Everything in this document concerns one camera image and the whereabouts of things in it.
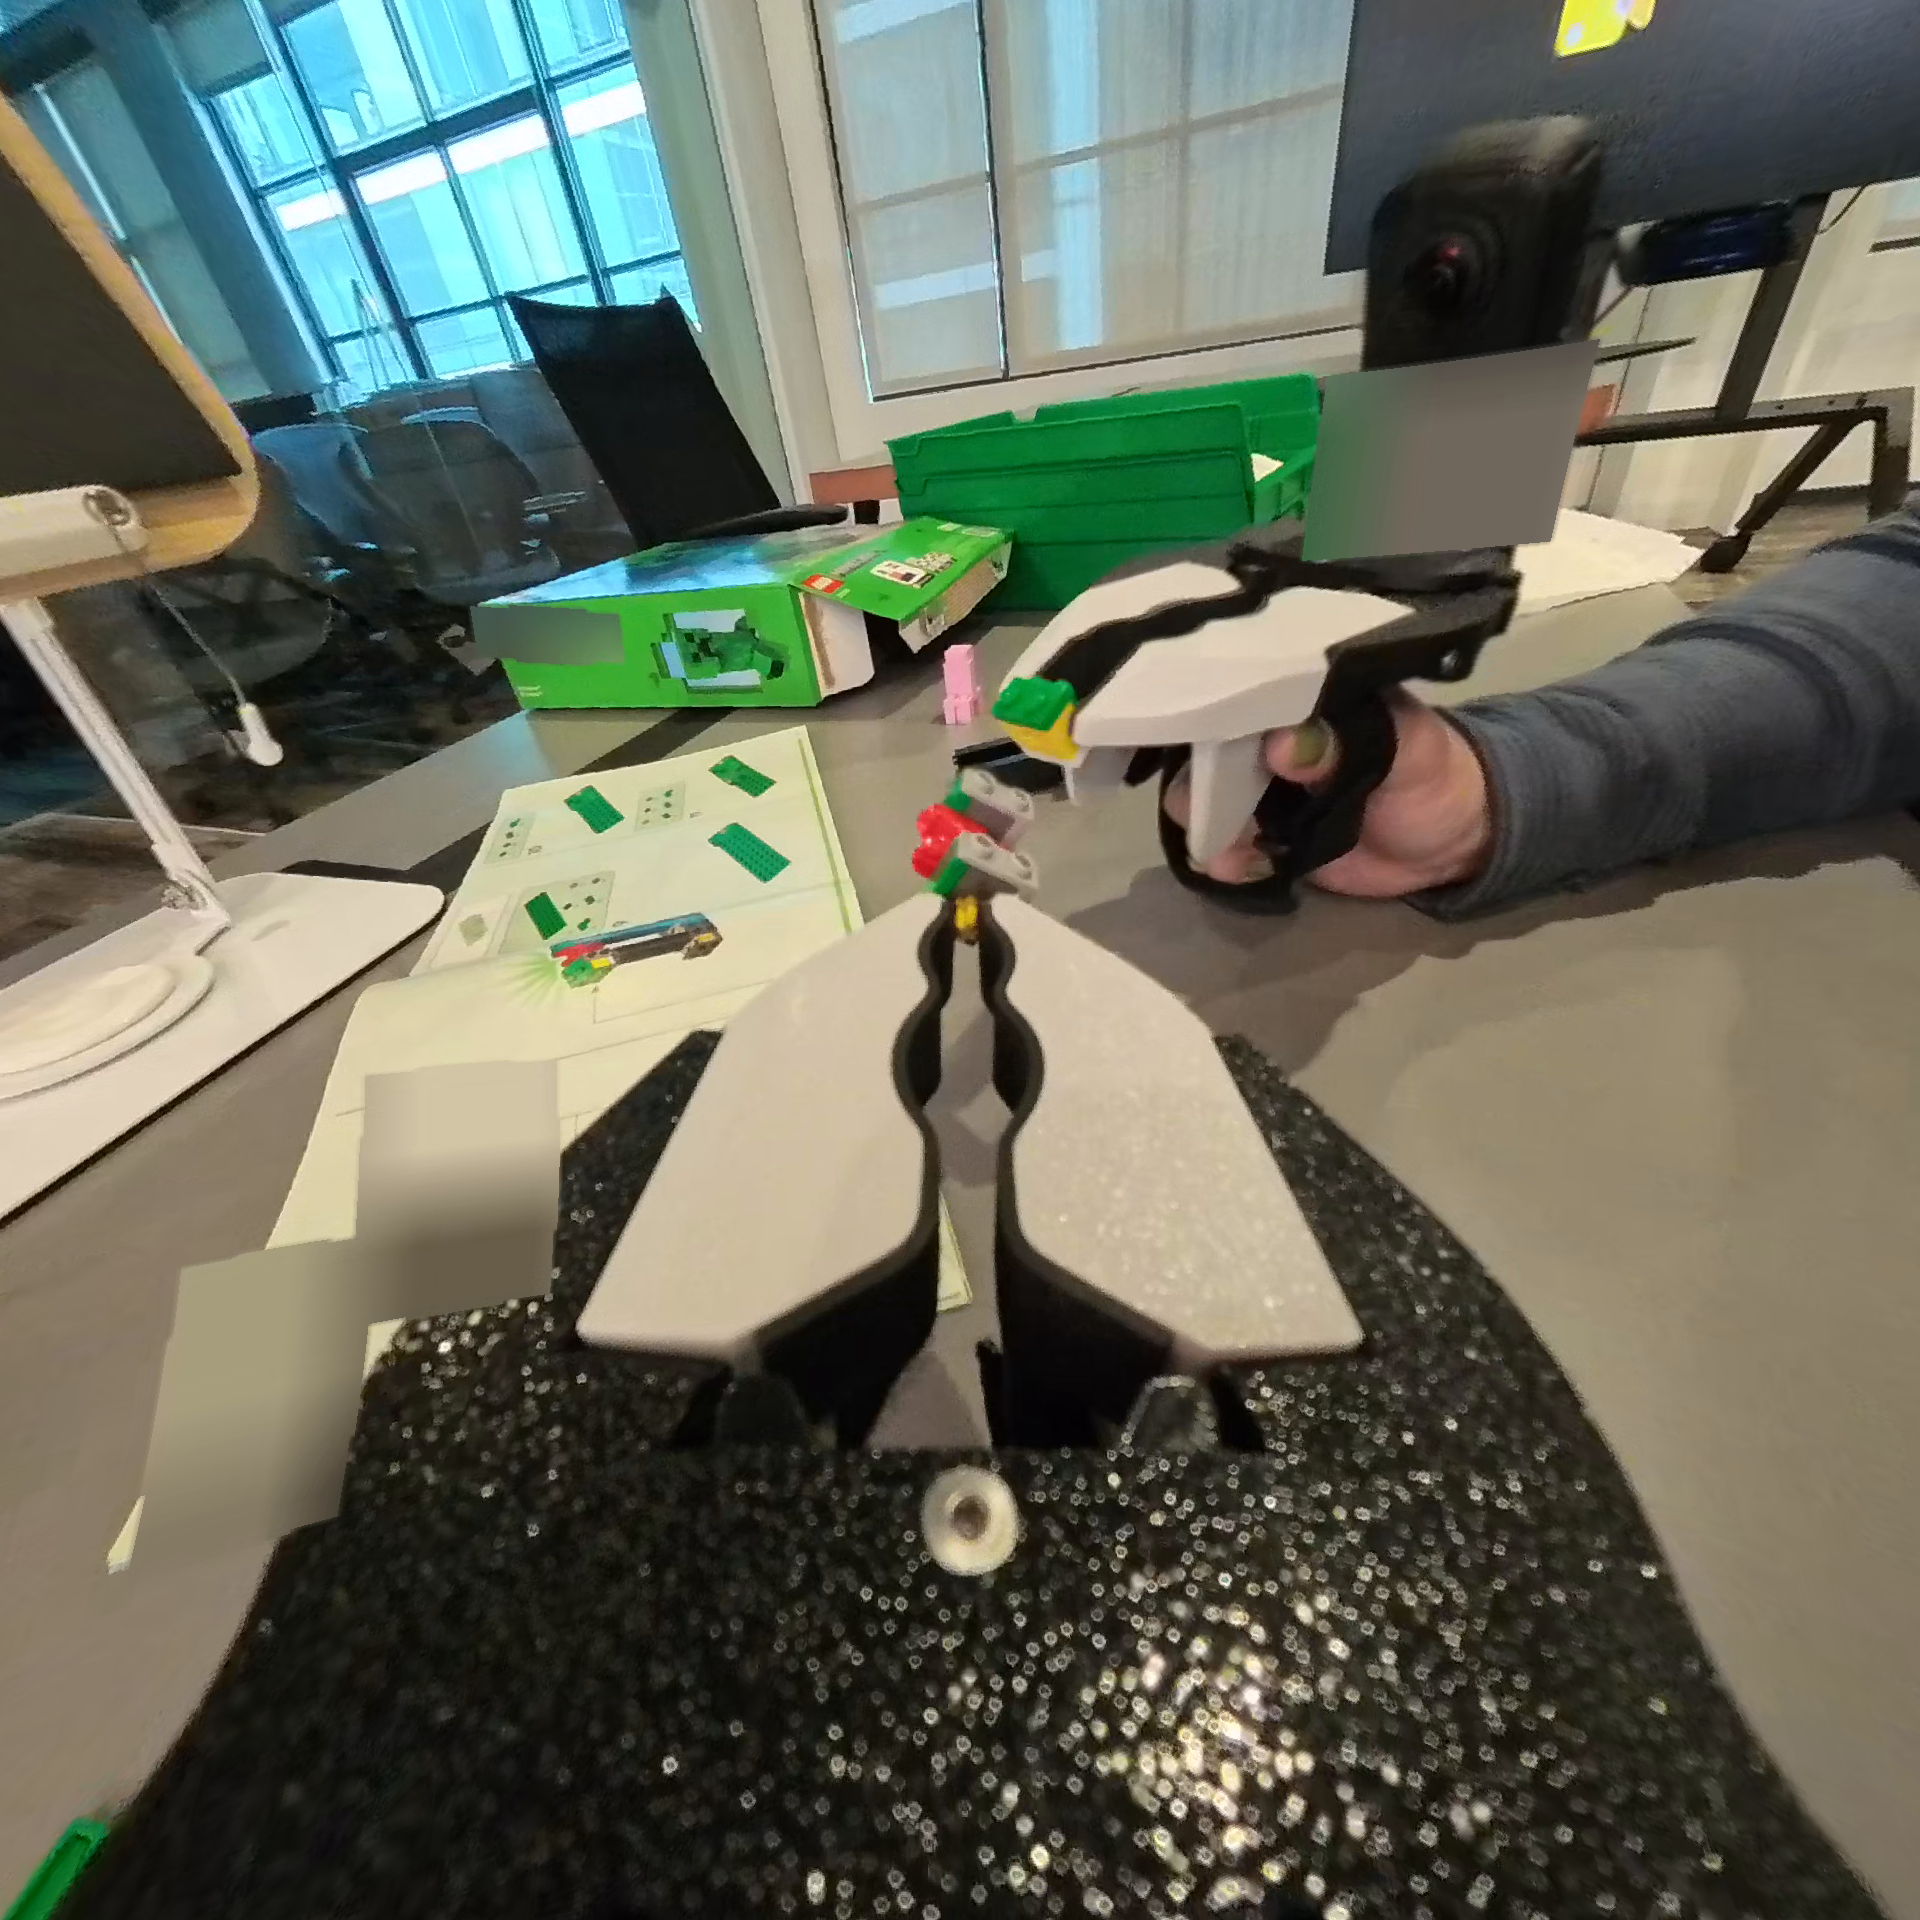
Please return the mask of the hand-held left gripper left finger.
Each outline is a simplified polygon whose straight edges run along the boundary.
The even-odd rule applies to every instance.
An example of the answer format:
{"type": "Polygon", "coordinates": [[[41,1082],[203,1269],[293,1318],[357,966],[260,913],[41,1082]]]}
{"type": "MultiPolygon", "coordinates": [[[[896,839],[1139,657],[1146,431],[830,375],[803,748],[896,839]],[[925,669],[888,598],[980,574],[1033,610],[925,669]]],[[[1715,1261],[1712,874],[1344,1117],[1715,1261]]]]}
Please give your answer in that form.
{"type": "Polygon", "coordinates": [[[869,1442],[939,1314],[953,910],[912,896],[726,1021],[593,1285],[596,1351],[771,1376],[869,1442]]]}

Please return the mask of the grey office chair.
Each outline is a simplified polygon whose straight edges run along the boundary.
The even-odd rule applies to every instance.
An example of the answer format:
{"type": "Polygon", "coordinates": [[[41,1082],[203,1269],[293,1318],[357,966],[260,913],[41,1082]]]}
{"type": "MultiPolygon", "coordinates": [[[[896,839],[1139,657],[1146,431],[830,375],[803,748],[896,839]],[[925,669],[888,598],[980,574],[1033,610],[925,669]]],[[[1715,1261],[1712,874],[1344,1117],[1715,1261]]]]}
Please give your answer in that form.
{"type": "Polygon", "coordinates": [[[252,450],[348,584],[466,612],[564,572],[534,471],[477,418],[326,415],[256,431],[252,450]]]}

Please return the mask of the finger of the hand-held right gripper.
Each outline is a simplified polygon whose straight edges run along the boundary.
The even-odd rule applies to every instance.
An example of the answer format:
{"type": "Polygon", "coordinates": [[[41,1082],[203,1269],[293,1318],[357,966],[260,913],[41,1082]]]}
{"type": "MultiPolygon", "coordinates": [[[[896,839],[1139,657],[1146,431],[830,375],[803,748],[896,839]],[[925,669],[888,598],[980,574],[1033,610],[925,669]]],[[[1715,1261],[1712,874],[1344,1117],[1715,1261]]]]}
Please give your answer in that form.
{"type": "Polygon", "coordinates": [[[1140,645],[1073,718],[1069,792],[1120,777],[1117,753],[1194,750],[1201,799],[1256,799],[1261,738],[1300,724],[1329,677],[1329,655],[1408,612],[1376,592],[1283,590],[1257,612],[1140,645]]]}
{"type": "Polygon", "coordinates": [[[1152,606],[1101,612],[1069,632],[1033,669],[1014,672],[1000,693],[1000,708],[1082,708],[1150,641],[1184,639],[1219,620],[1250,617],[1281,590],[1275,574],[1210,576],[1222,592],[1176,597],[1168,574],[1144,574],[1115,586],[1146,586],[1152,606]]]}

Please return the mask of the toy brick instruction booklet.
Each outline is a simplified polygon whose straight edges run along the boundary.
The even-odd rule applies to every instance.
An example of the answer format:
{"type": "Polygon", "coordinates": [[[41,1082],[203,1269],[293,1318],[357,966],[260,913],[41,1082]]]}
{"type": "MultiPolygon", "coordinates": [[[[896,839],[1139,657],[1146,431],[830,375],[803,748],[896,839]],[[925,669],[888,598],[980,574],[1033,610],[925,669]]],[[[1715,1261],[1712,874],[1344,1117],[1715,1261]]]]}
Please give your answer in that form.
{"type": "Polygon", "coordinates": [[[865,919],[809,735],[517,785],[410,975],[354,1005],[268,1247],[188,1265],[144,1484],[107,1569],[331,1520],[358,1337],[554,1305],[563,1345],[690,1369],[708,1437],[841,1445],[771,1376],[596,1351],[578,1318],[732,1015],[865,919]]]}

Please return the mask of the grey red toy brick assembly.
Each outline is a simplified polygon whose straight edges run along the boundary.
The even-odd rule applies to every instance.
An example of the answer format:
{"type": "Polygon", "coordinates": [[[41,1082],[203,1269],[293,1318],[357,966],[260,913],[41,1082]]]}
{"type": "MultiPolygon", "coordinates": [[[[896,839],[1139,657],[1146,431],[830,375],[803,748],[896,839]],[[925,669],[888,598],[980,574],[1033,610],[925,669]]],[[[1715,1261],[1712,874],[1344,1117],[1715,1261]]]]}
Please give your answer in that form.
{"type": "Polygon", "coordinates": [[[953,936],[977,943],[985,902],[1012,896],[1033,902],[1041,870],[1022,841],[1036,822],[1036,801],[985,760],[960,767],[942,799],[917,818],[912,873],[950,904],[953,936]]]}

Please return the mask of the green cardboard box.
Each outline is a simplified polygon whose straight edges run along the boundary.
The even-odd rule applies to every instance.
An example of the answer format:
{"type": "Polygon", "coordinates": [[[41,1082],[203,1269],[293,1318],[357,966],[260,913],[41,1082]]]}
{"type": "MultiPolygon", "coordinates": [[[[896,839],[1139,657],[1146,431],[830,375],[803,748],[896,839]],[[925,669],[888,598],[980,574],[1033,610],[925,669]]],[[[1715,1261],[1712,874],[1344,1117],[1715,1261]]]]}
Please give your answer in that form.
{"type": "Polygon", "coordinates": [[[472,649],[525,711],[812,708],[955,628],[1012,548],[933,516],[659,543],[482,602],[472,649]]]}

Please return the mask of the black screen stand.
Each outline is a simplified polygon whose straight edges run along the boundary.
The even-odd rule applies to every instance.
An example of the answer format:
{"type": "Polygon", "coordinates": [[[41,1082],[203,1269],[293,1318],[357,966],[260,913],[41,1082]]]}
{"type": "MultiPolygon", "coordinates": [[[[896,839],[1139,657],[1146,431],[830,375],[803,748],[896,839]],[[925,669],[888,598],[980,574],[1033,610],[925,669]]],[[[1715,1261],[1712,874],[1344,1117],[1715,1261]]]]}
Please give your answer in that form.
{"type": "Polygon", "coordinates": [[[1908,490],[1914,441],[1914,386],[1858,388],[1840,392],[1774,392],[1770,368],[1785,358],[1792,332],[1792,303],[1809,266],[1836,253],[1819,236],[1842,224],[1824,196],[1802,199],[1785,217],[1784,255],[1761,272],[1728,352],[1715,398],[1697,406],[1625,408],[1625,390],[1595,390],[1579,423],[1577,446],[1610,456],[1624,447],[1668,447],[1704,441],[1761,442],[1774,434],[1798,439],[1792,456],[1763,485],[1754,486],[1738,519],[1698,551],[1697,567],[1709,576],[1734,572],[1757,534],[1792,505],[1833,453],[1864,426],[1869,437],[1864,510],[1869,520],[1894,511],[1908,490]]]}

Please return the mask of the black office chair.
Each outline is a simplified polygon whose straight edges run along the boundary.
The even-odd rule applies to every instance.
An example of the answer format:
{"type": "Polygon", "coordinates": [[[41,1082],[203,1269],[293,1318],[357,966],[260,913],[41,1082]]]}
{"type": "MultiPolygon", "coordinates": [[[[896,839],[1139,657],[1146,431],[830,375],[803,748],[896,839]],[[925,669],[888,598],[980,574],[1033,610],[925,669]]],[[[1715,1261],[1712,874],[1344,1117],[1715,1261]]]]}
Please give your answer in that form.
{"type": "Polygon", "coordinates": [[[508,308],[640,551],[848,522],[848,508],[782,502],[673,292],[508,308]]]}

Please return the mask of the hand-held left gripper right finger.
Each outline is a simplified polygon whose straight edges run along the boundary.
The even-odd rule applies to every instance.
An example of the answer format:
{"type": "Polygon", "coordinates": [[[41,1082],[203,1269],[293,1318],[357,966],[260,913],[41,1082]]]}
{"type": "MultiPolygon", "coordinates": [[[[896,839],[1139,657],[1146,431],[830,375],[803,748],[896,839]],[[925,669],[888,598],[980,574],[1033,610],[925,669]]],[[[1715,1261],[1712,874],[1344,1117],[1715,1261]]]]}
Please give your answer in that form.
{"type": "Polygon", "coordinates": [[[1363,1328],[1206,1023],[1014,896],[979,912],[1000,1137],[1000,1445],[1100,1445],[1162,1377],[1355,1352],[1363,1328]]]}

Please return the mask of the green plastic bin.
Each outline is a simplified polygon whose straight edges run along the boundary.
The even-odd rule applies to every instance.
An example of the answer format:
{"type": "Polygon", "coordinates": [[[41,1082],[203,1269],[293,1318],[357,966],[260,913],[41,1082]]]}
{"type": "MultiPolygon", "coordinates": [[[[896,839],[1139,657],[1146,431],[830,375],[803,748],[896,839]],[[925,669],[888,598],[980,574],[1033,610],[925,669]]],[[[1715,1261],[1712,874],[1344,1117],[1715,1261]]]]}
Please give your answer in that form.
{"type": "Polygon", "coordinates": [[[1054,612],[1120,565],[1306,513],[1315,375],[1062,399],[891,439],[904,516],[1012,540],[996,601],[1054,612]]]}

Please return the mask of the white paper sheet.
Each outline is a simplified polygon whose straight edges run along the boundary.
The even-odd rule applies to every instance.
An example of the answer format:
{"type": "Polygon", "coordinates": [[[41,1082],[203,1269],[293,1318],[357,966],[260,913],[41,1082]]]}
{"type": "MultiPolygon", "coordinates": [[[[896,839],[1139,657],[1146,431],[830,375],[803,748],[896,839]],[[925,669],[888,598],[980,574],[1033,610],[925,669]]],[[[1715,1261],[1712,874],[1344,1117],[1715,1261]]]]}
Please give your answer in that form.
{"type": "Polygon", "coordinates": [[[1698,561],[1680,534],[1579,510],[1560,510],[1552,537],[1515,553],[1521,610],[1560,608],[1610,592],[1668,584],[1698,561]]]}

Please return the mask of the green yellow toy brick piece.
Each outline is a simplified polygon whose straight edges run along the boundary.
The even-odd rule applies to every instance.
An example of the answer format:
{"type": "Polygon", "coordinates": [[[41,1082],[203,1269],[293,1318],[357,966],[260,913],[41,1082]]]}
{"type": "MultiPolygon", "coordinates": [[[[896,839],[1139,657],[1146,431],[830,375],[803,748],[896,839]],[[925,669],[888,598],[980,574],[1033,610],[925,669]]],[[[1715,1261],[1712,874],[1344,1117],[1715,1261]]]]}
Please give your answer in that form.
{"type": "Polygon", "coordinates": [[[1074,766],[1083,750],[1074,741],[1076,689],[1067,678],[1041,673],[1012,677],[992,704],[992,719],[1001,724],[1022,753],[1074,766]]]}

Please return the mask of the large dark screen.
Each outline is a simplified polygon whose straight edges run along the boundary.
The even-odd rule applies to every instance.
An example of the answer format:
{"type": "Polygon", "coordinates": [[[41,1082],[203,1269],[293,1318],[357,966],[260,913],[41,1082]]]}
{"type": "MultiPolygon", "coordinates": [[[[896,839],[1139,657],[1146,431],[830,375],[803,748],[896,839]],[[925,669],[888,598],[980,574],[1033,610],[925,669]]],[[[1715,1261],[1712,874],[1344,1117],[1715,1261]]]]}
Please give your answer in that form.
{"type": "Polygon", "coordinates": [[[1329,272],[1361,266],[1389,186],[1494,121],[1589,121],[1604,226],[1917,174],[1915,2],[1660,2],[1643,32],[1572,58],[1552,55],[1560,7],[1354,7],[1329,272]]]}

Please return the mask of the green plastic piece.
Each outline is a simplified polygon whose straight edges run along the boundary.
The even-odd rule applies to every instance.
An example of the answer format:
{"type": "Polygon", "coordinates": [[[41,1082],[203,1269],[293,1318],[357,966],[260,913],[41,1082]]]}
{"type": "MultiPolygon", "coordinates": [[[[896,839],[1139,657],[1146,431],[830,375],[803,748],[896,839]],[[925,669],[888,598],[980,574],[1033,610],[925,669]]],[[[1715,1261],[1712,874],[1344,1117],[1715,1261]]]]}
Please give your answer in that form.
{"type": "Polygon", "coordinates": [[[112,1834],[112,1823],[97,1814],[72,1818],[52,1847],[24,1880],[8,1920],[59,1917],[74,1888],[112,1834]]]}

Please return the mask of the grey desk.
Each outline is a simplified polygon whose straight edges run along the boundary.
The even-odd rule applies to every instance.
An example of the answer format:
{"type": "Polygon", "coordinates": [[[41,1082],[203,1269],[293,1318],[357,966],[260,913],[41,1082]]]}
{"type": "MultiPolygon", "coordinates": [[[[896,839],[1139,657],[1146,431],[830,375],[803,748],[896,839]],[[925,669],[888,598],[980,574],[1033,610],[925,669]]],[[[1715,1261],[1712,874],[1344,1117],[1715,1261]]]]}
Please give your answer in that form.
{"type": "MultiPolygon", "coordinates": [[[[1446,1221],[1587,1401],[1792,1784],[1915,1914],[1915,822],[1458,926],[1162,869],[1052,801],[1043,902],[1256,1041],[1446,1221]]],[[[5,1896],[131,1797],[259,1581],[107,1572],[188,1263],[264,1246],[362,983],[5,1225],[5,1896]]]]}

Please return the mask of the person's right forearm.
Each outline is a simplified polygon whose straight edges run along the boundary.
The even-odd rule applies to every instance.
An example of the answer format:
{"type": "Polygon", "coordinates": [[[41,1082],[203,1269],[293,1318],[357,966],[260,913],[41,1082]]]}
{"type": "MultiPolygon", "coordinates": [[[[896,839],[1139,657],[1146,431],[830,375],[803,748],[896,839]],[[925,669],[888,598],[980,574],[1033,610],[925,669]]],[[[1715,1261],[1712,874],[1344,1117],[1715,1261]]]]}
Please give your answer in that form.
{"type": "Polygon", "coordinates": [[[1917,801],[1917,493],[1593,672],[1446,721],[1492,806],[1461,920],[1652,860],[1917,801]]]}

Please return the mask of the white adjustable stand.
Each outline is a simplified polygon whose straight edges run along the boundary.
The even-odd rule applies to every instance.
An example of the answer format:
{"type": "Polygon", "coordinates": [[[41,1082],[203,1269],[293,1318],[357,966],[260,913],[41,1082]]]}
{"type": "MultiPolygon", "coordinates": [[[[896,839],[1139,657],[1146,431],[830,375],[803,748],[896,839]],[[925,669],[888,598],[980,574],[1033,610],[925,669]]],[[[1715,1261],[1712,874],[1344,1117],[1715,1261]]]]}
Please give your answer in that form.
{"type": "Polygon", "coordinates": [[[163,908],[5,988],[2,1215],[413,938],[446,902],[413,879],[213,877],[32,593],[72,561],[137,574],[148,542],[107,486],[5,497],[5,628],[131,806],[166,888],[163,908]]]}

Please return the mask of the wood-edged dark panel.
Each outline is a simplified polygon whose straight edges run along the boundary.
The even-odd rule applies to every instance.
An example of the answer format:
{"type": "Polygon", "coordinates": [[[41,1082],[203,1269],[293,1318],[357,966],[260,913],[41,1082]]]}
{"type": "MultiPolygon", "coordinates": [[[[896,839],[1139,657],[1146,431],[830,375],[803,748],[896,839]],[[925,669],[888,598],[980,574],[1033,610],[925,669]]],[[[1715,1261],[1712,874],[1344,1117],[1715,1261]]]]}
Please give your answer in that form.
{"type": "Polygon", "coordinates": [[[82,196],[2,105],[2,597],[217,559],[256,455],[82,196]]]}

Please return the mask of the person's right hand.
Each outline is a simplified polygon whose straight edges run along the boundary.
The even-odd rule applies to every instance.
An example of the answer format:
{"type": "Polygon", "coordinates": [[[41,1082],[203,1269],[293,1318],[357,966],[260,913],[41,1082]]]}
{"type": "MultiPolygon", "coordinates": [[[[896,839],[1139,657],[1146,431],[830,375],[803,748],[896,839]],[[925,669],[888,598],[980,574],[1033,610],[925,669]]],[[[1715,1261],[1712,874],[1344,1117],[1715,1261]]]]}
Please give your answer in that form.
{"type": "MultiPolygon", "coordinates": [[[[1389,711],[1397,756],[1366,799],[1361,839],[1342,856],[1308,874],[1329,896],[1397,901],[1473,879],[1492,844],[1492,801],[1473,742],[1417,694],[1398,687],[1389,711]]],[[[1323,721],[1273,729],[1264,735],[1269,775],[1312,788],[1326,785],[1339,760],[1337,735],[1323,721]]],[[[1211,860],[1192,864],[1226,884],[1250,884],[1269,870],[1248,818],[1211,860]]]]}

